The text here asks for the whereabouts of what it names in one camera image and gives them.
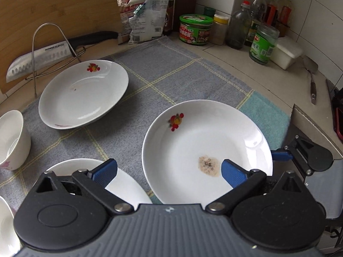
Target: black knife handle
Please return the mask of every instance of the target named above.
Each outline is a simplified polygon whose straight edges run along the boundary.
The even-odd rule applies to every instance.
[[[97,44],[97,43],[102,42],[104,40],[117,39],[117,38],[118,38],[117,32],[101,31],[101,32],[96,32],[96,33],[84,35],[81,37],[74,37],[74,38],[68,39],[68,40],[69,40],[71,47],[74,50],[76,50],[80,46]]]

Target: metal cutting board rack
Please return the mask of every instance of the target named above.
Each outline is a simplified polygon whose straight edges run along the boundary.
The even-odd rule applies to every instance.
[[[62,66],[60,66],[60,67],[58,67],[58,68],[56,68],[56,69],[54,69],[54,70],[52,70],[52,71],[50,71],[50,72],[45,73],[45,71],[49,69],[49,68],[47,68],[47,69],[46,69],[45,71],[43,71],[41,74],[36,75],[35,63],[34,63],[34,57],[35,57],[35,56],[34,56],[35,37],[36,37],[37,32],[38,32],[41,28],[43,28],[44,26],[47,26],[47,25],[56,26],[56,27],[60,30],[60,32],[61,32],[61,34],[63,35],[64,39],[65,39],[66,42],[68,43],[71,52],[72,52],[75,56],[74,56],[71,60],[69,60],[67,63],[63,64]],[[59,69],[64,68],[66,65],[68,65],[69,63],[71,63],[71,62],[74,61],[75,59],[78,59],[78,61],[81,63],[80,56],[81,56],[83,53],[85,53],[85,52],[86,52],[86,49],[85,49],[85,47],[83,47],[82,50],[81,50],[80,52],[76,53],[76,51],[75,51],[75,50],[73,49],[73,47],[70,45],[70,43],[69,43],[68,39],[66,38],[65,34],[63,33],[62,29],[61,29],[57,24],[55,24],[55,23],[49,23],[49,22],[48,22],[48,23],[44,23],[44,24],[40,25],[40,26],[37,28],[37,30],[34,32],[33,38],[32,38],[32,76],[25,78],[25,80],[28,80],[28,81],[30,81],[30,80],[33,79],[33,86],[34,86],[34,89],[35,89],[35,98],[37,97],[36,78],[41,77],[41,76],[45,76],[45,75],[48,75],[48,74],[51,74],[51,73],[54,73],[54,72],[58,71]]]

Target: metal screw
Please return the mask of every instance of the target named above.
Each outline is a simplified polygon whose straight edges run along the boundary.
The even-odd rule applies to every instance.
[[[225,205],[220,202],[213,202],[209,204],[209,209],[211,211],[222,211],[225,208]]]
[[[118,212],[128,212],[131,210],[131,205],[128,203],[119,203],[114,205],[114,209]]]

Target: white bowl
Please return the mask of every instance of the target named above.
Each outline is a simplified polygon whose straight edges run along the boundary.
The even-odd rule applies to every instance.
[[[31,137],[22,113],[12,110],[0,118],[0,168],[18,169],[31,148]]]
[[[69,176],[78,169],[92,170],[103,161],[96,159],[70,159],[48,169],[57,176]],[[116,177],[105,188],[109,192],[133,205],[136,210],[139,204],[152,204],[149,196],[130,175],[118,168]]]
[[[13,213],[0,196],[0,257],[10,257],[20,250],[20,241],[13,227]]]
[[[209,173],[215,176],[200,170],[204,158],[217,162]],[[165,204],[201,203],[205,207],[229,192],[232,187],[221,176],[224,159],[248,171],[257,168],[267,175],[273,173],[270,148],[256,124],[216,101],[192,100],[172,106],[151,124],[143,142],[145,177]]]
[[[105,115],[124,95],[126,70],[111,61],[78,63],[57,75],[44,89],[38,111],[53,129],[73,129]]]

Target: metal spatula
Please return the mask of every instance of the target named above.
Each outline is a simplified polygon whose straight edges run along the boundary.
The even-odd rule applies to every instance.
[[[308,56],[304,57],[304,65],[305,68],[309,71],[311,74],[311,102],[315,105],[316,104],[316,98],[317,98],[317,88],[316,83],[313,80],[313,73],[315,73],[318,70],[318,65],[315,61],[313,61]]]

